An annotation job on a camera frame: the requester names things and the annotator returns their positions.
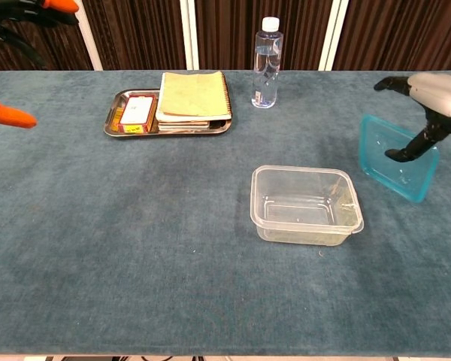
plastic food container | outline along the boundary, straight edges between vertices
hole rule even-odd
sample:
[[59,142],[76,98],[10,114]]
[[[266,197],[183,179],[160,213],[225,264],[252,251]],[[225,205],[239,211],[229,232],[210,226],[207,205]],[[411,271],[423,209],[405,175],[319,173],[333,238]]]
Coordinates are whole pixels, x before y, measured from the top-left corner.
[[349,175],[263,165],[253,173],[250,217],[266,241],[335,246],[364,223]]
[[406,163],[396,162],[384,154],[388,149],[406,147],[414,136],[395,124],[365,115],[361,125],[359,162],[366,174],[406,199],[419,203],[428,192],[439,161],[439,150],[433,147],[420,158]]

bottle cap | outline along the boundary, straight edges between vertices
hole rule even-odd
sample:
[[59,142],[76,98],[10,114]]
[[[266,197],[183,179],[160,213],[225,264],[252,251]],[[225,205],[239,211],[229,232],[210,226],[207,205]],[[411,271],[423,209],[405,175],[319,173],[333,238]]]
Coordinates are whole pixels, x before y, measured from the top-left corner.
[[265,17],[262,19],[262,30],[264,32],[276,32],[279,30],[279,19],[276,17]]

metal tray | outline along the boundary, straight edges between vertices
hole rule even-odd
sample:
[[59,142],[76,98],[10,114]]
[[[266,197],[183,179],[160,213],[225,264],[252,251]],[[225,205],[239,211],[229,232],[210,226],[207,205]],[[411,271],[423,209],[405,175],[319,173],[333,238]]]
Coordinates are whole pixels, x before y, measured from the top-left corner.
[[147,94],[153,94],[159,97],[158,89],[128,89],[123,92],[118,93],[114,101],[112,102],[112,106],[110,107],[110,111],[107,116],[107,120],[104,124],[104,132],[105,134],[110,135],[111,137],[157,137],[161,135],[175,136],[175,135],[217,135],[220,133],[227,132],[227,130],[231,127],[232,120],[213,120],[210,122],[209,128],[207,129],[181,129],[181,130],[159,130],[159,121],[153,118],[152,128],[150,132],[144,134],[133,134],[133,133],[124,133],[124,132],[115,132],[110,128],[112,124],[112,120],[115,115],[115,111],[117,108],[125,107],[127,100],[130,96],[142,96]]

yellow notebook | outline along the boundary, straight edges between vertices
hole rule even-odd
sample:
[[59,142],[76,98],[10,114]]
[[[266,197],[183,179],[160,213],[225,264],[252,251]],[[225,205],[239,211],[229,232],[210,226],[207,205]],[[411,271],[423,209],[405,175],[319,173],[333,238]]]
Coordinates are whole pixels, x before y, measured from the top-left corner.
[[180,123],[231,119],[223,73],[164,73],[156,118],[159,122]]

teal plastic lid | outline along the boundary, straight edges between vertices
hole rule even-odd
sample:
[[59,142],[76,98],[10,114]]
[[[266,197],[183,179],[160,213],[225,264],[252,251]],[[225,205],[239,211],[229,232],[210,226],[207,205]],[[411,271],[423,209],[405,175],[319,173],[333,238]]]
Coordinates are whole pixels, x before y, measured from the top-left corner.
[[420,158],[406,163],[384,155],[388,149],[402,149],[416,134],[386,120],[366,114],[362,118],[359,163],[362,170],[412,202],[420,203],[439,162],[439,150],[431,148]]

